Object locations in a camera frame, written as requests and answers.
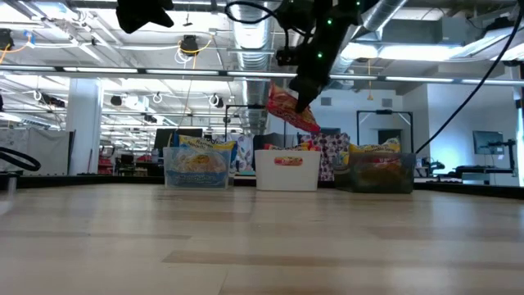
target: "pillar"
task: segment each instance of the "pillar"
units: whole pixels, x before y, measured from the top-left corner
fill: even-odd
[[[509,71],[511,79],[521,79],[522,72],[524,72],[523,66],[506,67],[506,71]],[[518,181],[520,186],[524,186],[524,106],[522,102],[522,91],[521,87],[513,87],[513,99],[515,100],[515,106],[517,107],[517,154],[515,155],[518,167]]]
[[[97,173],[104,92],[98,79],[70,79],[66,130],[75,132],[69,175]]]

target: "wooden table surface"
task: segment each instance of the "wooden table surface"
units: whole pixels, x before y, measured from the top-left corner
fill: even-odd
[[[524,294],[524,202],[412,195],[20,190],[2,295]]]

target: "clear plastic bin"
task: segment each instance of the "clear plastic bin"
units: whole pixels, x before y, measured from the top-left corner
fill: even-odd
[[[228,188],[231,151],[164,147],[166,188]]]
[[[9,212],[15,203],[17,174],[0,174],[0,216]]]
[[[356,193],[411,193],[415,155],[411,153],[351,153],[349,186]]]

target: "computer screen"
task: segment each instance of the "computer screen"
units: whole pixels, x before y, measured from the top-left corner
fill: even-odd
[[[502,132],[473,131],[473,144],[477,155],[503,155],[504,146],[490,146],[490,143],[502,143]]]

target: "plastic bin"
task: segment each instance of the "plastic bin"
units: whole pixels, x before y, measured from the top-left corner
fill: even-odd
[[[231,151],[164,147],[166,188],[228,188]]]
[[[317,190],[320,152],[258,150],[255,161],[259,190]]]
[[[415,161],[411,153],[351,153],[350,183],[342,189],[350,187],[356,193],[411,193]]]
[[[0,216],[9,212],[15,203],[18,174],[0,174]]]

